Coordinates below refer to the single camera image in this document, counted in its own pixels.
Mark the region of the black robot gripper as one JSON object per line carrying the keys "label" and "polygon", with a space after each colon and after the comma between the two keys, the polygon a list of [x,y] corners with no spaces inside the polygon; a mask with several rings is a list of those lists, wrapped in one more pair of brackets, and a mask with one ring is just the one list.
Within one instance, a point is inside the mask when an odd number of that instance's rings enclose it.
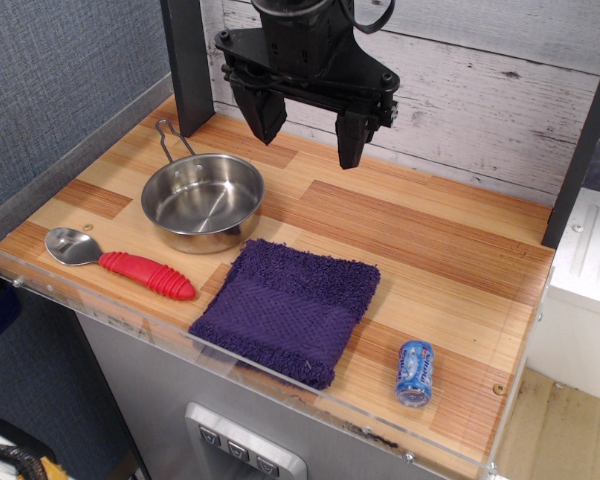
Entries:
{"label": "black robot gripper", "polygon": [[286,121],[288,99],[336,112],[340,166],[358,167],[373,138],[368,116],[381,126],[397,116],[393,95],[399,77],[358,45],[353,2],[253,6],[260,27],[224,29],[215,36],[225,57],[225,79],[251,132],[269,145]]}

